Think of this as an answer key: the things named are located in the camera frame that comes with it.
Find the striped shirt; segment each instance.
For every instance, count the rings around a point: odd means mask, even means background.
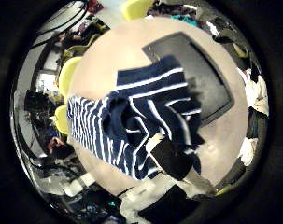
[[[119,71],[114,91],[101,100],[68,100],[70,134],[97,158],[134,179],[158,172],[145,144],[161,133],[190,151],[190,117],[200,107],[191,100],[183,69],[173,56],[147,67]]]

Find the chair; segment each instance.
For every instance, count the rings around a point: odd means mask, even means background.
[[[56,108],[55,116],[52,117],[54,124],[60,133],[68,135],[68,126],[66,118],[66,105],[61,105]]]
[[[129,0],[121,6],[122,16],[127,21],[144,18],[153,2],[153,0]]]
[[[72,76],[74,71],[78,65],[78,62],[81,60],[82,57],[74,57],[69,59],[63,66],[60,75],[59,75],[59,92],[60,94],[66,98],[66,95],[69,90],[69,85],[72,80]]]
[[[87,45],[74,45],[70,47],[67,51],[75,53],[85,53],[86,50],[92,45],[92,43],[99,37],[99,34],[92,35]]]
[[[99,34],[95,34],[92,35],[92,37],[90,38],[89,42],[87,43],[87,45],[74,45],[72,47],[70,47],[69,49],[66,49],[64,51],[64,55],[62,58],[62,63],[61,65],[64,66],[64,64],[71,58],[74,57],[74,55],[83,55],[86,50],[92,45],[92,43],[101,35]]]

